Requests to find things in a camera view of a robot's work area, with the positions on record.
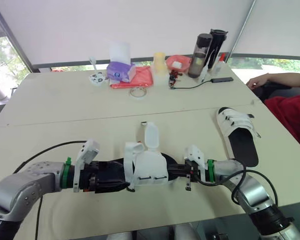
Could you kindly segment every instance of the beige tabletop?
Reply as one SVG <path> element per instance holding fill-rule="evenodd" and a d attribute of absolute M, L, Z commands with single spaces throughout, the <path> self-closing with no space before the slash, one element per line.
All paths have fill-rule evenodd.
<path fill-rule="evenodd" d="M 254 169 L 270 178 L 277 190 L 279 205 L 300 202 L 300 145 L 262 103 L 234 108 L 255 116 L 252 121 L 261 138 L 255 142 L 259 165 Z M 222 161 L 227 155 L 217 128 L 216 111 L 217 108 L 207 108 L 0 127 L 0 179 L 32 155 L 66 141 L 93 138 L 100 143 L 100 153 L 95 160 L 122 158 L 125 142 L 140 140 L 137 136 L 142 121 L 158 126 L 160 151 L 177 162 L 183 163 L 184 149 L 191 144 L 197 145 L 206 159 Z M 80 147 L 63 146 L 34 161 L 65 162 L 67 157 L 75 158 Z M 273 196 L 269 185 L 259 176 L 255 177 Z M 179 178 L 172 184 L 137 187 L 135 193 L 126 190 L 73 193 L 67 189 L 47 194 L 43 197 L 39 239 L 84 238 L 243 213 L 231 202 L 231 193 L 224 186 L 193 183 L 192 191 L 186 191 L 185 186 L 186 181 Z M 22 223 L 16 240 L 34 238 L 37 209 L 38 203 Z"/>
<path fill-rule="evenodd" d="M 106 83 L 92 85 L 89 76 L 93 73 L 29 74 L 0 113 L 0 127 L 172 113 L 216 108 L 225 103 L 242 106 L 257 99 L 226 64 L 214 78 L 232 77 L 233 82 L 209 82 L 194 89 L 175 90 L 168 84 L 152 86 L 142 100 L 129 96 L 129 89 L 112 89 Z M 178 79 L 181 81 L 176 87 L 198 84 L 187 75 Z"/>

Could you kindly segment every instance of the green ring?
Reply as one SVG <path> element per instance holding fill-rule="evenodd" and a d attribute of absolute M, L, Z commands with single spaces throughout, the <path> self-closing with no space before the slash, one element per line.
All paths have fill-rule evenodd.
<path fill-rule="evenodd" d="M 215 182 L 215 165 L 214 165 L 214 160 L 209 159 L 208 160 L 208 170 L 209 170 L 209 178 L 210 182 L 214 183 Z"/>
<path fill-rule="evenodd" d="M 68 180 L 68 173 L 69 173 L 70 166 L 71 166 L 71 157 L 68 157 L 64 164 L 64 169 L 63 169 L 62 186 L 61 186 L 62 189 L 67 188 L 67 180 Z"/>

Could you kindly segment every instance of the person's arm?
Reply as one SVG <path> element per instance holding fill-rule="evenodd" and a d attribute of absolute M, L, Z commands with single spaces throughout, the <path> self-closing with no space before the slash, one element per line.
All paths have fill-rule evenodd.
<path fill-rule="evenodd" d="M 251 78 L 246 85 L 251 89 L 256 89 L 264 85 L 267 81 L 282 84 L 292 88 L 300 88 L 300 73 L 266 73 L 261 76 Z"/>

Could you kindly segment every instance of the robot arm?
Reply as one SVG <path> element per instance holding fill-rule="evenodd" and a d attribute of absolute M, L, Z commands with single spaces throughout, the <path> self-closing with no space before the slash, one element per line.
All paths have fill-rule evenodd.
<path fill-rule="evenodd" d="M 215 180 L 219 182 L 243 167 L 235 160 L 226 160 L 213 161 L 209 168 L 212 168 Z M 223 185 L 233 191 L 240 179 L 240 175 L 234 176 Z M 300 240 L 300 232 L 291 219 L 283 215 L 265 188 L 252 176 L 246 175 L 235 198 L 258 229 L 261 239 Z"/>
<path fill-rule="evenodd" d="M 81 163 L 75 166 L 69 161 L 66 164 L 39 162 L 23 172 L 7 176 L 0 182 L 0 240 L 14 238 L 32 206 L 46 193 L 74 188 L 75 183 L 78 189 L 95 193 L 117 192 L 130 185 L 125 178 L 123 158 L 92 161 L 91 158 L 94 158 L 98 152 L 88 146 L 83 146 L 82 150 L 80 151 L 82 154 L 77 157 L 77 162 L 80 159 Z M 168 162 L 169 156 L 165 154 L 163 156 Z M 169 181 L 177 177 L 186 178 L 187 191 L 191 190 L 191 182 L 196 183 L 198 180 L 208 186 L 223 182 L 224 186 L 233 191 L 241 177 L 236 175 L 229 178 L 229 176 L 242 171 L 243 166 L 235 160 L 208 160 L 206 163 L 203 159 L 204 155 L 198 148 L 189 147 L 185 164 L 167 165 Z M 300 240 L 297 228 L 283 216 L 264 187 L 253 177 L 246 175 L 235 198 L 250 216 L 262 239 Z"/>

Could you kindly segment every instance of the gray bottle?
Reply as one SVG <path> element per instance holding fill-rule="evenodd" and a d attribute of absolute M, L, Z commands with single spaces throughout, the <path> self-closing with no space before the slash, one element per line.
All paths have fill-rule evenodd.
<path fill-rule="evenodd" d="M 207 33 L 201 33 L 194 47 L 193 56 L 191 59 L 191 64 L 188 70 L 188 76 L 190 78 L 197 78 L 200 76 L 202 69 L 205 66 L 205 60 L 207 56 L 208 49 L 212 41 L 212 35 Z"/>

